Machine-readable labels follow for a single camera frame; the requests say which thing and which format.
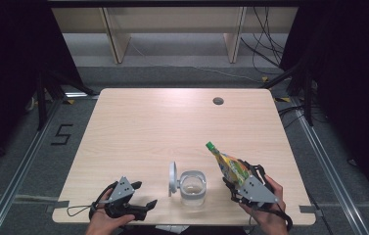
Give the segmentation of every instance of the black cable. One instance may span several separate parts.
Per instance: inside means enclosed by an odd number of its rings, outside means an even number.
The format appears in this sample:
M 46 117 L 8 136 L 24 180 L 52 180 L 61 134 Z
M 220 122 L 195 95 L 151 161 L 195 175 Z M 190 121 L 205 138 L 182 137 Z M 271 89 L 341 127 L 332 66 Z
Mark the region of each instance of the black cable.
M 254 39 L 257 41 L 257 43 L 260 45 L 260 46 L 262 46 L 263 48 L 266 48 L 267 50 L 273 50 L 272 48 L 270 48 L 270 47 L 268 47 L 268 46 L 266 46 L 266 45 L 264 45 L 263 43 L 261 43 L 260 41 L 259 41 L 259 39 L 257 39 L 257 37 L 256 37 L 256 35 L 254 35 L 254 33 L 252 33 L 252 35 L 254 36 Z
M 298 120 L 301 117 L 303 117 L 303 115 L 300 115 L 299 117 L 296 117 L 295 119 L 293 119 L 291 122 L 289 122 L 289 124 L 287 124 L 286 126 L 284 126 L 284 129 L 287 129 L 292 123 L 294 123 L 296 120 Z
M 291 230 L 292 226 L 294 225 L 294 223 L 292 222 L 292 219 L 289 215 L 287 215 L 284 211 L 282 211 L 281 206 L 279 206 L 279 204 L 276 204 L 279 208 L 279 211 L 277 210 L 270 210 L 270 209 L 265 209 L 265 208 L 258 208 L 256 209 L 257 211 L 260 212 L 269 212 L 269 213 L 273 213 L 275 215 L 278 215 L 279 217 L 281 217 L 282 219 L 287 221 L 287 230 L 288 232 Z
M 289 107 L 283 110 L 278 111 L 279 113 L 279 117 L 281 118 L 281 120 L 284 119 L 285 114 L 287 114 L 290 111 L 295 111 L 295 110 L 301 110 L 303 109 L 304 105 L 300 105 L 300 106 L 294 106 L 294 107 Z
M 274 73 L 274 72 L 265 72 L 265 71 L 261 71 L 260 69 L 257 68 L 256 64 L 254 63 L 254 55 L 257 53 L 257 44 L 254 48 L 252 48 L 252 51 L 254 52 L 253 56 L 252 56 L 252 64 L 254 65 L 254 69 L 262 74 L 271 74 L 271 75 L 279 75 L 280 73 Z M 265 56 L 263 56 L 263 59 L 265 59 L 266 61 L 271 61 L 270 59 L 266 58 Z M 273 61 L 270 62 L 272 65 L 276 65 L 276 67 L 279 67 L 277 64 L 275 64 Z
M 249 217 L 249 226 L 252 229 L 249 231 L 249 234 L 252 234 L 254 232 L 254 229 L 255 229 L 255 226 L 252 224 L 252 218 L 253 218 L 253 216 L 250 214 L 250 217 Z
M 279 67 L 278 64 L 276 64 L 275 62 L 273 62 L 272 60 L 270 60 L 269 58 L 267 58 L 265 55 L 261 54 L 260 52 L 258 52 L 257 50 L 255 50 L 253 47 L 251 47 L 242 37 L 240 38 L 242 40 L 243 43 L 245 43 L 245 45 L 251 49 L 253 52 L 255 52 L 256 54 L 258 54 L 261 58 L 263 58 L 264 60 L 266 60 L 267 62 L 269 62 L 270 64 L 274 65 L 275 67 Z
M 318 210 L 318 211 L 321 211 L 321 214 L 322 214 L 322 220 L 324 221 L 325 223 L 325 226 L 327 227 L 328 229 L 328 232 L 333 235 L 333 231 L 331 230 L 331 227 L 330 227 L 330 224 L 328 224 L 327 222 L 327 219 L 325 218 L 325 215 L 324 215 L 324 212 L 322 211 L 321 208 L 319 208 L 318 204 L 316 203 L 315 199 L 312 197 L 312 195 L 309 193 L 309 191 L 305 188 L 305 191 L 306 191 L 306 194 L 308 195 L 309 199 L 311 200 L 311 203 L 315 206 L 315 208 Z
M 74 207 L 69 207 L 69 208 L 67 208 L 67 209 L 66 209 L 66 212 L 68 213 L 68 216 L 73 217 L 73 216 L 76 216 L 76 215 L 78 215 L 79 213 L 81 213 L 81 212 L 83 212 L 83 211 L 85 211 L 85 210 L 89 209 L 90 207 L 91 207 L 91 206 L 74 206 Z M 82 210 L 80 210 L 80 211 L 78 211 L 78 212 L 76 212 L 76 213 L 69 213 L 69 210 L 70 210 L 70 209 L 75 209 L 75 208 L 84 208 L 84 209 L 82 209 Z
M 96 199 L 96 201 L 92 203 L 92 205 L 90 206 L 90 211 L 89 211 L 89 219 L 92 219 L 92 216 L 96 212 L 97 206 L 99 205 L 99 202 L 101 201 L 101 199 L 105 195 L 105 193 L 108 190 L 110 190 L 112 188 L 115 188 L 116 186 L 117 186 L 117 181 L 113 184 L 108 185 L 108 187 L 106 187 L 106 189 L 104 191 L 102 191 L 102 193 L 99 195 L 99 197 Z
M 279 60 L 281 60 L 281 57 L 279 56 L 279 54 L 276 53 L 276 48 L 273 44 L 276 44 L 277 46 L 279 46 L 280 48 L 283 48 L 282 46 L 280 46 L 278 43 L 276 43 L 272 37 L 270 36 L 270 27 L 269 27 L 269 8 L 268 7 L 265 7 L 265 22 L 262 23 L 257 11 L 256 11 L 256 8 L 254 7 L 254 13 L 256 15 L 256 18 L 257 20 L 259 21 L 259 24 L 260 24 L 260 27 L 262 29 L 262 33 L 260 34 L 260 38 L 257 40 L 257 38 L 255 38 L 258 42 L 260 41 L 261 39 L 261 36 L 263 35 L 263 33 L 265 34 L 265 36 L 267 37 L 267 39 L 269 40 L 269 43 L 272 47 L 272 52 L 273 52 L 273 55 L 275 56 L 275 59 L 276 61 L 278 62 L 279 64 Z

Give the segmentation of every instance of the person's right hand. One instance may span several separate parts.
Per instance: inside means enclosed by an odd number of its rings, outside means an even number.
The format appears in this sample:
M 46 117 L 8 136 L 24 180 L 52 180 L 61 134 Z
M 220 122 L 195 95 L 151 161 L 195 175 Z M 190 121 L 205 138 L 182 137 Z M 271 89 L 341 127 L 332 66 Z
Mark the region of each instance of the person's right hand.
M 109 189 L 104 196 L 103 199 L 109 198 L 113 189 Z M 96 209 L 95 213 L 92 215 L 92 219 L 90 220 L 89 226 L 86 230 L 86 235 L 110 235 L 119 228 L 120 226 L 125 225 L 126 223 L 135 219 L 133 214 L 126 214 L 119 218 L 111 218 L 109 217 L 104 209 L 104 206 L 100 204 Z
M 286 204 L 283 200 L 282 186 L 278 184 L 275 180 L 273 180 L 271 177 L 269 177 L 267 174 L 265 174 L 264 176 L 266 177 L 269 184 L 272 186 L 275 196 L 279 199 L 278 205 L 284 212 Z M 279 211 L 280 209 L 278 205 L 273 204 L 270 207 L 270 209 Z M 255 211 L 244 204 L 239 204 L 239 206 L 243 210 L 245 210 L 246 213 L 250 214 L 254 218 L 254 220 L 260 226 L 261 230 L 265 232 L 267 235 L 288 234 L 286 222 L 280 216 L 265 211 Z

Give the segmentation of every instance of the table top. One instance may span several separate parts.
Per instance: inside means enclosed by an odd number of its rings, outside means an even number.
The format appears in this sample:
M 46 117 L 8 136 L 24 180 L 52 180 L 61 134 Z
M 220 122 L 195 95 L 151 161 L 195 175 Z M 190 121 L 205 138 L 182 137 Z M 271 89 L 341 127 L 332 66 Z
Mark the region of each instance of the table top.
M 299 7 L 333 0 L 47 0 L 52 8 L 99 7 Z
M 221 98 L 222 105 L 213 103 Z M 206 143 L 262 165 L 284 186 L 287 214 L 294 224 L 310 225 L 313 213 L 278 116 L 265 89 L 116 88 L 101 92 L 89 120 L 59 201 L 90 205 L 111 183 L 126 176 L 143 184 L 130 203 L 145 206 L 158 200 L 138 224 L 247 225 L 249 216 L 230 200 L 221 171 Z M 169 163 L 178 176 L 199 170 L 207 178 L 206 200 L 199 208 L 168 197 Z M 55 209 L 56 222 L 88 222 L 88 212 L 70 217 Z

